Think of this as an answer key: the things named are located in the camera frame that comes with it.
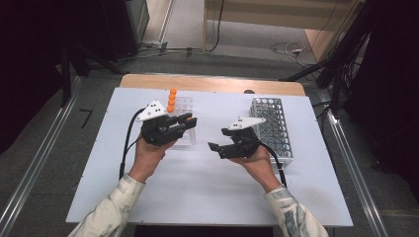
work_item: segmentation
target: white tabletop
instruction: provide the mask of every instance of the white tabletop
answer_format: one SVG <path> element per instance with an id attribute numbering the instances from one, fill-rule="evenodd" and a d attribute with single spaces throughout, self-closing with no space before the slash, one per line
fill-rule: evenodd
<path id="1" fill-rule="evenodd" d="M 67 222 L 79 222 L 117 185 L 126 132 L 133 114 L 168 91 L 117 88 L 70 207 Z M 197 144 L 172 147 L 147 180 L 130 223 L 273 226 L 277 220 L 263 189 L 237 164 L 221 160 L 208 142 L 231 144 L 221 129 L 248 117 L 253 97 L 281 98 L 294 160 L 285 170 L 290 192 L 325 226 L 352 226 L 352 219 L 307 97 L 179 91 L 192 97 Z M 141 123 L 134 124 L 131 141 Z M 126 157 L 126 171 L 133 162 Z"/>

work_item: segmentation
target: sleeve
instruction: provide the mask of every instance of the sleeve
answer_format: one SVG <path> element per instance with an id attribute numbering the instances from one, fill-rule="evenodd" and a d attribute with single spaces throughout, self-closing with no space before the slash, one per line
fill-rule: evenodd
<path id="1" fill-rule="evenodd" d="M 329 236 L 314 215 L 302 204 L 298 203 L 284 185 L 265 194 L 284 236 Z"/>
<path id="2" fill-rule="evenodd" d="M 125 174 L 111 194 L 87 214 L 68 236 L 120 236 L 144 187 L 145 184 Z"/>

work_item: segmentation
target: hand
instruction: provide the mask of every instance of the hand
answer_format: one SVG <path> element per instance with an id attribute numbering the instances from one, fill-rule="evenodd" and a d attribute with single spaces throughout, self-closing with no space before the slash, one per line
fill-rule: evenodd
<path id="1" fill-rule="evenodd" d="M 250 158 L 233 158 L 230 161 L 240 164 L 265 190 L 266 193 L 281 185 L 274 174 L 268 150 L 259 146 Z"/>
<path id="2" fill-rule="evenodd" d="M 148 144 L 144 139 L 139 139 L 135 146 L 135 160 L 128 175 L 133 179 L 144 183 L 148 177 L 154 174 L 157 165 L 166 154 L 166 150 L 173 146 L 176 141 L 154 146 Z"/>

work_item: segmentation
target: wire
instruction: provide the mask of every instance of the wire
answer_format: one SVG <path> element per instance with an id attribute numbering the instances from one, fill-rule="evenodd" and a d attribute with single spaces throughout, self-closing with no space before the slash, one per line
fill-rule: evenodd
<path id="1" fill-rule="evenodd" d="M 263 147 L 265 147 L 265 148 L 268 150 L 268 152 L 269 152 L 269 153 L 271 153 L 271 155 L 274 157 L 274 159 L 275 159 L 275 163 L 277 164 L 278 171 L 280 172 L 281 183 L 282 183 L 285 187 L 287 187 L 287 180 L 286 180 L 286 175 L 285 175 L 285 173 L 284 173 L 284 169 L 283 169 L 283 163 L 281 163 L 281 162 L 278 160 L 278 156 L 277 156 L 277 154 L 275 153 L 275 151 L 274 151 L 271 147 L 269 147 L 267 144 L 263 143 L 261 140 L 259 140 L 259 143 L 260 143 Z"/>
<path id="2" fill-rule="evenodd" d="M 129 151 L 129 149 L 141 138 L 141 136 L 139 136 L 138 137 L 138 139 L 135 141 L 135 142 L 133 142 L 129 147 L 128 147 L 128 143 L 129 143 L 129 137 L 130 137 L 130 133 L 131 133 L 131 130 L 132 130 L 132 125 L 133 125 L 133 123 L 134 123 L 134 121 L 135 121 L 135 118 L 141 113 L 141 112 L 143 112 L 144 111 L 144 109 L 141 109 L 141 110 L 139 110 L 139 111 L 137 111 L 134 115 L 133 115 L 133 117 L 132 117 L 132 119 L 131 119 L 131 121 L 130 121 L 130 123 L 129 123 L 129 126 L 128 126 L 128 131 L 127 131 L 127 133 L 126 133 L 126 144 L 125 144 L 125 146 L 124 146 L 124 155 L 123 155 L 123 161 L 121 162 L 121 165 L 120 165 L 120 179 L 123 177 L 123 175 L 124 175 L 124 170 L 125 170 L 125 168 L 126 168 L 126 155 L 128 154 L 128 151 Z"/>
<path id="3" fill-rule="evenodd" d="M 221 7 L 219 9 L 219 15 L 218 15 L 218 23 L 217 23 L 217 28 L 216 28 L 216 42 L 215 45 L 212 47 L 212 49 L 210 50 L 202 50 L 200 48 L 195 48 L 195 47 L 168 47 L 168 48 L 158 48 L 158 47 L 148 47 L 145 49 L 142 49 L 140 51 L 138 51 L 137 53 L 141 53 L 144 51 L 153 51 L 153 50 L 158 50 L 160 51 L 159 53 L 155 53 L 155 54 L 150 54 L 150 55 L 144 55 L 144 56 L 134 56 L 134 57 L 129 57 L 129 58 L 125 58 L 124 60 L 132 60 L 132 59 L 138 59 L 138 58 L 149 58 L 149 57 L 154 57 L 154 56 L 162 56 L 162 55 L 167 55 L 167 54 L 171 54 L 171 53 L 177 53 L 177 52 L 195 52 L 195 53 L 211 53 L 213 52 L 219 43 L 219 31 L 220 31 L 220 26 L 221 26 L 221 18 L 222 18 L 222 12 L 224 9 L 224 2 L 225 0 L 222 0 L 221 2 Z"/>

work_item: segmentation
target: metal frame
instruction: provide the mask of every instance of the metal frame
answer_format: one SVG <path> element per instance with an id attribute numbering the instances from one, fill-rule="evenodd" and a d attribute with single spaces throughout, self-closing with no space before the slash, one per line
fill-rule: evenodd
<path id="1" fill-rule="evenodd" d="M 330 97 L 326 89 L 321 90 L 319 96 L 322 102 L 330 101 Z M 327 116 L 374 236 L 389 236 L 379 210 L 377 209 L 373 195 L 370 192 L 364 176 L 358 167 L 357 161 L 355 160 L 354 154 L 352 153 L 351 147 L 346 139 L 341 122 L 335 119 L 330 111 L 328 111 Z"/>
<path id="2" fill-rule="evenodd" d="M 6 208 L 0 219 L 0 236 L 6 237 L 12 230 L 22 207 L 28 199 L 31 190 L 34 187 L 39 174 L 41 173 L 43 165 L 48 158 L 49 152 L 51 151 L 55 140 L 61 133 L 61 129 L 67 121 L 68 115 L 70 114 L 73 105 L 79 95 L 82 83 L 83 81 L 81 78 L 77 76 L 72 85 L 72 91 L 74 92 L 73 96 L 70 98 L 67 105 L 58 111 L 52 126 L 46 134 L 46 137 L 43 139 L 43 142 L 37 154 L 33 158 L 30 166 L 28 167 L 28 170 L 26 171 L 18 187 L 9 198 L 6 204 Z"/>

